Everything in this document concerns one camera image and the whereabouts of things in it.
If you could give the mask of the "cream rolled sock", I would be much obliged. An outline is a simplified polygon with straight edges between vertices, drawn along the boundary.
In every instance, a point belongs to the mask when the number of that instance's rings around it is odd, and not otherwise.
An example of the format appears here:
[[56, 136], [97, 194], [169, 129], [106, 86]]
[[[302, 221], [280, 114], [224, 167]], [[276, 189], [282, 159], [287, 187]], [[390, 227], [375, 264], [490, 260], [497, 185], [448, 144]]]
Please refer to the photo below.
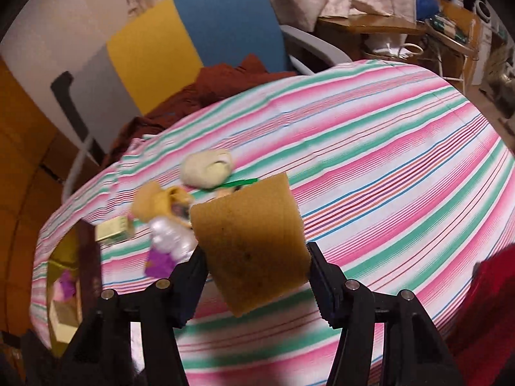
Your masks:
[[180, 180], [189, 187], [218, 187], [232, 174], [233, 160], [227, 150], [216, 149], [188, 155], [180, 166]]

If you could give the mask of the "mustard yellow sock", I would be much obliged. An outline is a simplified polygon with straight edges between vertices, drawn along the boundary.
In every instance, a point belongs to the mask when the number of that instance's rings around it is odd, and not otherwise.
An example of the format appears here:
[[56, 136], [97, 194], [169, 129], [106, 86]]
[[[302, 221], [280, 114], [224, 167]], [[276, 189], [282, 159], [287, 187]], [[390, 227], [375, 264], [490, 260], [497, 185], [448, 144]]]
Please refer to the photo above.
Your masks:
[[150, 181], [136, 191], [131, 215], [144, 223], [165, 217], [185, 227], [191, 227], [189, 209], [193, 200], [193, 196], [182, 187], [164, 189], [158, 182]]

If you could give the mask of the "dark red blanket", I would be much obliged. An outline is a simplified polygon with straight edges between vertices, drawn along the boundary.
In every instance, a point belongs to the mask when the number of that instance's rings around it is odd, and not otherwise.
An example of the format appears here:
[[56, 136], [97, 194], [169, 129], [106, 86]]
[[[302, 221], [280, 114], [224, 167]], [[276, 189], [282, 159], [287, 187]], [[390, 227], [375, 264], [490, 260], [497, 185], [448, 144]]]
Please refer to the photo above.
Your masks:
[[295, 71], [268, 72], [253, 54], [248, 55], [237, 67], [218, 64], [201, 68], [194, 83], [167, 98], [151, 112], [126, 122], [104, 157], [101, 167], [105, 169], [119, 161], [135, 138], [145, 134], [159, 134], [179, 120], [214, 103], [296, 75]]

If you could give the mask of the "wooden desk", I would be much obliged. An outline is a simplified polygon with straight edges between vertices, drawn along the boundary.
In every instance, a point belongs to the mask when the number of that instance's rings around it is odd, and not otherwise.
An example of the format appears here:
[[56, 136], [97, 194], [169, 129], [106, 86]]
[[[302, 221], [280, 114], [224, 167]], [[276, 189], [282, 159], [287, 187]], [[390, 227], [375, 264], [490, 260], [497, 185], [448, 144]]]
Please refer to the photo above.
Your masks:
[[314, 35], [339, 48], [354, 61], [394, 58], [413, 63], [423, 54], [420, 44], [426, 34], [423, 24], [402, 17], [374, 14], [350, 17], [319, 17]]

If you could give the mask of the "yellow blue grey chair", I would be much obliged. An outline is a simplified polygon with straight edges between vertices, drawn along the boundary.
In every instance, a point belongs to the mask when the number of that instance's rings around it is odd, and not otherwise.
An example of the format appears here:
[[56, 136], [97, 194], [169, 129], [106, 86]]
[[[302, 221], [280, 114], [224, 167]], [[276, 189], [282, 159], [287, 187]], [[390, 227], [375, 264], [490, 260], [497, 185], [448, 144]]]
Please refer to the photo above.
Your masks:
[[82, 142], [104, 160], [123, 125], [192, 84], [201, 68], [239, 65], [252, 54], [268, 72], [311, 70], [292, 44], [334, 66], [350, 62], [339, 48], [278, 22], [270, 0], [164, 0], [115, 33], [51, 91]]

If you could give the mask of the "small pale yellow box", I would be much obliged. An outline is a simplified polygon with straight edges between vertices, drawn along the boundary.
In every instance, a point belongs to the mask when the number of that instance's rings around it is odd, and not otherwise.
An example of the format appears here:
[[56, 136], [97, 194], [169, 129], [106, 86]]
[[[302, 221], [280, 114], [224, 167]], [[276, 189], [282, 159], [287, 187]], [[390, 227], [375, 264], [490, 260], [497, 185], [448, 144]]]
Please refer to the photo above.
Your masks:
[[134, 224], [129, 216], [117, 216], [98, 224], [94, 234], [98, 243], [111, 245], [133, 237]]

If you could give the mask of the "white plastic item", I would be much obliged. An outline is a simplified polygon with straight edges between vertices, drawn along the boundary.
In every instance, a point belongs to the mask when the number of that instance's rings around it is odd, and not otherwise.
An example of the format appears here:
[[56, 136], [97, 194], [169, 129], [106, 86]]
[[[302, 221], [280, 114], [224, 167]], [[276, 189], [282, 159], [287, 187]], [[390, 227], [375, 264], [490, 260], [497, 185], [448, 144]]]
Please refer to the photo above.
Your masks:
[[193, 231], [167, 217], [150, 220], [152, 247], [167, 254], [175, 263], [186, 262], [195, 251], [197, 239]]

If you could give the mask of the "purple snack packet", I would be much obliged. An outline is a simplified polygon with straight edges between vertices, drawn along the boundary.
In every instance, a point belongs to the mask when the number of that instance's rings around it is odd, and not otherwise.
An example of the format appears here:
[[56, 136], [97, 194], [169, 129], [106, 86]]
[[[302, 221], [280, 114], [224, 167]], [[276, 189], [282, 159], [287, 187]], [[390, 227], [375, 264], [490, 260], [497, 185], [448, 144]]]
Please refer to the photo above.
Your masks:
[[176, 264], [177, 261], [169, 253], [162, 253], [152, 247], [148, 251], [145, 274], [156, 279], [168, 278]]

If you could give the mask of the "yellow sponge block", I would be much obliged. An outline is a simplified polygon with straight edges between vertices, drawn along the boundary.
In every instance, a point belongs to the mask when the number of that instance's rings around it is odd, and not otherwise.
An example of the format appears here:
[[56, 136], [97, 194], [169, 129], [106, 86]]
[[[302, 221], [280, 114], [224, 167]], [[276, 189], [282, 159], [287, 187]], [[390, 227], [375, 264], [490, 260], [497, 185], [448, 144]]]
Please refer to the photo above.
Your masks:
[[311, 255], [284, 172], [193, 205], [190, 221], [212, 279], [235, 317], [307, 283]]

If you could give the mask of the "green pen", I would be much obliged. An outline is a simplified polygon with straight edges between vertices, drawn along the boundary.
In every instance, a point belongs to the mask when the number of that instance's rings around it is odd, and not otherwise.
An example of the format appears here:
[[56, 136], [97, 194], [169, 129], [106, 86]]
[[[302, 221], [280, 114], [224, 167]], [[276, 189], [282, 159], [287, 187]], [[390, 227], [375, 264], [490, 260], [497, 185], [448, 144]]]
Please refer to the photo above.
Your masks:
[[232, 187], [244, 187], [244, 186], [252, 185], [256, 182], [258, 182], [258, 178], [238, 179], [238, 180], [234, 180], [234, 181], [225, 182], [225, 183], [221, 184], [220, 186], [215, 187], [215, 190], [232, 188]]

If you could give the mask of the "striped pink green bedsheet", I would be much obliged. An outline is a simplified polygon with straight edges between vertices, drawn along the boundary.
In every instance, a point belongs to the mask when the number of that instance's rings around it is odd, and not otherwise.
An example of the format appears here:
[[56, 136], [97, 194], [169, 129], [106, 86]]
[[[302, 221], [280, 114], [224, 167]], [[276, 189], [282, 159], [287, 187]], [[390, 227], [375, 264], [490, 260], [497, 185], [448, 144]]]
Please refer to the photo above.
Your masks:
[[[30, 317], [50, 345], [47, 261], [81, 219], [127, 214], [147, 181], [180, 184], [184, 159], [230, 151], [229, 181], [287, 172], [308, 241], [373, 291], [414, 291], [447, 336], [477, 262], [514, 243], [514, 157], [455, 87], [415, 65], [359, 61], [286, 78], [137, 140], [42, 227]], [[234, 318], [207, 281], [178, 332], [190, 385], [325, 384], [340, 331], [308, 285]]]

